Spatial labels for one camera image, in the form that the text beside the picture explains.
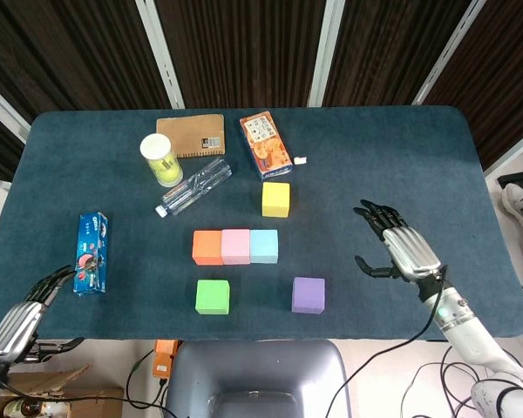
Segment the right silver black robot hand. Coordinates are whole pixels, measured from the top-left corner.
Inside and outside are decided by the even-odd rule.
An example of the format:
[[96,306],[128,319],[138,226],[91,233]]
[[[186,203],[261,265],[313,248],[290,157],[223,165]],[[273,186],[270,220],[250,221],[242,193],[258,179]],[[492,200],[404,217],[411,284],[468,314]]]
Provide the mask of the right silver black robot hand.
[[428,276],[438,277],[442,266],[438,256],[396,209],[366,199],[361,199],[360,203],[362,206],[354,207],[353,211],[366,220],[391,258],[389,267],[372,267],[356,255],[355,261],[363,273],[372,278],[402,278],[413,283]]

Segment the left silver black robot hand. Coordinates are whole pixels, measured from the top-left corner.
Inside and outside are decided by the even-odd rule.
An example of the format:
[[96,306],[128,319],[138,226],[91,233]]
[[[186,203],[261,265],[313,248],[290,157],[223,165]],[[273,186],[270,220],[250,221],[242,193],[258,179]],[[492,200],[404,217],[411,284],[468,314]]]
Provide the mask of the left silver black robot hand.
[[0,322],[0,364],[41,363],[56,354],[71,351],[85,339],[78,337],[65,343],[48,343],[38,339],[37,328],[44,313],[65,282],[74,278],[75,271],[64,266],[38,281],[14,305]]

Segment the purple foam cube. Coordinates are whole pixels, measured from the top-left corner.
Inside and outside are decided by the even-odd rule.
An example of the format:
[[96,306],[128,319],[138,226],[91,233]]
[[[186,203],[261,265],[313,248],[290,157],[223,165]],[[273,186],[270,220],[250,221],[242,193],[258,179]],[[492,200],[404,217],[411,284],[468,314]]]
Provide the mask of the purple foam cube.
[[321,314],[325,308],[325,279],[295,277],[291,311],[299,314]]

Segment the yellow foam cube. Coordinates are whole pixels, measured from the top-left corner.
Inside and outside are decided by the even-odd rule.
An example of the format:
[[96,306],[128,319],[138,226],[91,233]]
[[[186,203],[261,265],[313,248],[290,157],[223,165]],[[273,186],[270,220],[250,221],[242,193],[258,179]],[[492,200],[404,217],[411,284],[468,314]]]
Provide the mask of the yellow foam cube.
[[262,216],[287,218],[290,209],[290,195],[289,183],[264,182],[261,199]]

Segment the light blue foam cube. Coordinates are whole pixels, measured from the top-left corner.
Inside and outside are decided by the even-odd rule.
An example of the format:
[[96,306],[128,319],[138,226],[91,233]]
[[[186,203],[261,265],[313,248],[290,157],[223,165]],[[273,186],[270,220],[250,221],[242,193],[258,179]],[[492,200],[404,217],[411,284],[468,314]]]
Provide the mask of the light blue foam cube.
[[251,230],[249,250],[252,264],[276,264],[279,256],[278,231]]

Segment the pink foam cube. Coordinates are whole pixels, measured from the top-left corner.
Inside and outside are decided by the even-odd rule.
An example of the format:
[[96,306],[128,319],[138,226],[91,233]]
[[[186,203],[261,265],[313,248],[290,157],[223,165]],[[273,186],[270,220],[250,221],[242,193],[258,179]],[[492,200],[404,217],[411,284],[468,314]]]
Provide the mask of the pink foam cube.
[[224,229],[221,231],[221,257],[224,265],[250,263],[250,231]]

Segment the green foam cube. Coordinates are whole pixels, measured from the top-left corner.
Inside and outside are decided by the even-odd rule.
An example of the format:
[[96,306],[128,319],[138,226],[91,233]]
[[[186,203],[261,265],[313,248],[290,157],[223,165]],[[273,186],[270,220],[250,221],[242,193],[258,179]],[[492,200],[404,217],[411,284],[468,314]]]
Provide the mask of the green foam cube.
[[198,280],[195,310],[203,315],[226,315],[230,307],[230,285],[227,280]]

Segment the orange foam cube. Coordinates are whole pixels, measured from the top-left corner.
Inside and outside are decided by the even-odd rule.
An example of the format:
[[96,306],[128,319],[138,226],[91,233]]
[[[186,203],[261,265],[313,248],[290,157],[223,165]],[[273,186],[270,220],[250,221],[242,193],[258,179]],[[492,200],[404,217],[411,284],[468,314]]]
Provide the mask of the orange foam cube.
[[221,266],[221,231],[194,231],[192,257],[199,266]]

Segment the glass bottle with label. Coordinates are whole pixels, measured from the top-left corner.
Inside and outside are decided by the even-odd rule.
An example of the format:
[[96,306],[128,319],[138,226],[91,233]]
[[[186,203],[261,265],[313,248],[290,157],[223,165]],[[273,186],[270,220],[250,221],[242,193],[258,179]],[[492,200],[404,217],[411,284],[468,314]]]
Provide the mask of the glass bottle with label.
[[69,402],[10,401],[3,409],[3,418],[68,418],[71,412]]

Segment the blue Oreo cookie box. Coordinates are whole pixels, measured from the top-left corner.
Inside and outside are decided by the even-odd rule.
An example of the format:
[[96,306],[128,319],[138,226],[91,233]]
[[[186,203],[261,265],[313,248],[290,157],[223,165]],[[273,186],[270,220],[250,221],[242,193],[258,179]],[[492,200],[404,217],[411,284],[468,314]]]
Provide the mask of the blue Oreo cookie box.
[[102,212],[79,217],[73,292],[78,296],[104,293],[108,254],[108,218]]

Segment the teal table cloth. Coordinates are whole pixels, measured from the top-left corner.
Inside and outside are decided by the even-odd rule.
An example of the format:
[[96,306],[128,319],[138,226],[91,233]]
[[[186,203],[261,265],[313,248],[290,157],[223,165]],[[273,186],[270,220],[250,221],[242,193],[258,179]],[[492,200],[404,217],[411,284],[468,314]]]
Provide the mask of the teal table cloth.
[[[418,290],[372,279],[354,258],[389,254],[353,211],[361,199],[399,211],[447,265],[447,277],[497,337],[523,334],[523,293],[492,207],[472,134],[447,106],[285,108],[272,116],[288,151],[308,159],[284,176],[285,219],[261,214],[262,183],[240,119],[223,113],[232,176],[176,216],[140,141],[169,111],[58,111],[34,121],[0,217],[0,320],[30,288],[76,262],[82,214],[109,221],[105,292],[71,285],[44,314],[43,339],[401,339],[428,323]],[[278,231],[276,264],[199,266],[196,230]],[[320,314],[291,311],[295,277],[325,279]],[[198,280],[227,280],[226,315],[195,310]]]

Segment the brown cardboard box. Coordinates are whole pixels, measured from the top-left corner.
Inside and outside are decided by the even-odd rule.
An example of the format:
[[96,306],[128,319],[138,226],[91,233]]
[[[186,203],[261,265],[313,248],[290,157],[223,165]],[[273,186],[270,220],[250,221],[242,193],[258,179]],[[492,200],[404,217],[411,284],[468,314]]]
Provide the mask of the brown cardboard box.
[[[67,371],[13,373],[9,384],[25,394],[69,402],[71,412],[68,418],[121,418],[123,403],[119,399],[123,396],[122,388],[80,388],[73,385],[91,368],[91,365],[85,365]],[[10,392],[1,396],[0,418],[3,418],[4,407],[18,399]]]

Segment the orange power strip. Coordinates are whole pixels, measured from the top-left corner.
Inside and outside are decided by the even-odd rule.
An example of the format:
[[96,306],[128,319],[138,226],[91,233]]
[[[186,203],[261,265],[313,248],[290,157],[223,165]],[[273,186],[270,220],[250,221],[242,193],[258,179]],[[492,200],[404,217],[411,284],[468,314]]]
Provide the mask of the orange power strip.
[[156,340],[154,344],[153,377],[168,379],[179,349],[178,340]]

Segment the orange blue cracker box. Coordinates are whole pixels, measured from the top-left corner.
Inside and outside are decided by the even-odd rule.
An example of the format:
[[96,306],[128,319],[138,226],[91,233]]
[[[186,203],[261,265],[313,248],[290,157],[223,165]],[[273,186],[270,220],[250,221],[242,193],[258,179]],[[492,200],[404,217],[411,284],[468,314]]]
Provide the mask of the orange blue cracker box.
[[261,180],[292,171],[292,159],[269,111],[241,118],[240,125]]

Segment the yellow tennis ball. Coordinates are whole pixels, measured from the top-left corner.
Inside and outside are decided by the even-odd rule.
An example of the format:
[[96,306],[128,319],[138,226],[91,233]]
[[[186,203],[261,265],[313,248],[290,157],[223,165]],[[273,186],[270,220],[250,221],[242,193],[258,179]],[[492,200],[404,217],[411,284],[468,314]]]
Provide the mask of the yellow tennis ball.
[[148,159],[147,163],[153,173],[160,177],[174,177],[180,169],[177,158],[171,152],[162,158]]
[[174,187],[181,182],[183,171],[179,166],[173,166],[170,169],[157,170],[155,177],[160,185],[164,187]]

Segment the clear plastic water bottle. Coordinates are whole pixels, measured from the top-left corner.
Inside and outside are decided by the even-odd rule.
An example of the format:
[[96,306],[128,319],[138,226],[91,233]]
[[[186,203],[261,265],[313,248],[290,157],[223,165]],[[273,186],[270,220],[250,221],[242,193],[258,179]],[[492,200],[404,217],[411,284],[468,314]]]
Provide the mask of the clear plastic water bottle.
[[163,195],[155,212],[161,218],[177,215],[231,175],[229,163],[223,158],[216,158]]

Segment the clear tennis ball tube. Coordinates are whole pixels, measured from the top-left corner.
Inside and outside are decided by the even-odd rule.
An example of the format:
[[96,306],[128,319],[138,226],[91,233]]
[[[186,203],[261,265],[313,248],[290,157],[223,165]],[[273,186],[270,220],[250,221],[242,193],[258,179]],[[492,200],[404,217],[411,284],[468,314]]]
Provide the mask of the clear tennis ball tube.
[[169,152],[176,157],[169,137],[160,133],[152,133],[144,137],[139,145],[139,151],[146,162],[148,159],[162,158]]

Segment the brown cardboard packet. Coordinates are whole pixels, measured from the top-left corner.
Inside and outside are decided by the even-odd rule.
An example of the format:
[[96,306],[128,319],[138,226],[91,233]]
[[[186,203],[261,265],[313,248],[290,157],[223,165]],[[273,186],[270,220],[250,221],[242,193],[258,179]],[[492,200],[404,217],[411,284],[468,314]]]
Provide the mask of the brown cardboard packet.
[[156,121],[156,132],[170,139],[178,158],[224,155],[226,152],[222,114],[160,118]]

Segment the white metal frame post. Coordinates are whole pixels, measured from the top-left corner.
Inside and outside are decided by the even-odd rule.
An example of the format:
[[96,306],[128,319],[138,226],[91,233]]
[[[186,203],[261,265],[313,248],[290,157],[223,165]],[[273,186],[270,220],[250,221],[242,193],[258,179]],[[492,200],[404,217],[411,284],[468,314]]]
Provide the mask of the white metal frame post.
[[432,66],[429,74],[426,76],[424,82],[418,90],[415,98],[412,100],[412,105],[422,105],[425,99],[430,94],[432,88],[438,81],[443,70],[451,60],[456,49],[463,41],[466,33],[470,30],[479,13],[487,3],[487,0],[471,0],[462,17],[456,24],[451,36],[441,51],[435,64]]
[[186,108],[155,0],[135,0],[166,95],[173,109]]
[[29,137],[31,124],[0,93],[0,123],[24,145]]
[[321,107],[325,97],[345,0],[326,0],[316,61],[309,90],[308,107]]

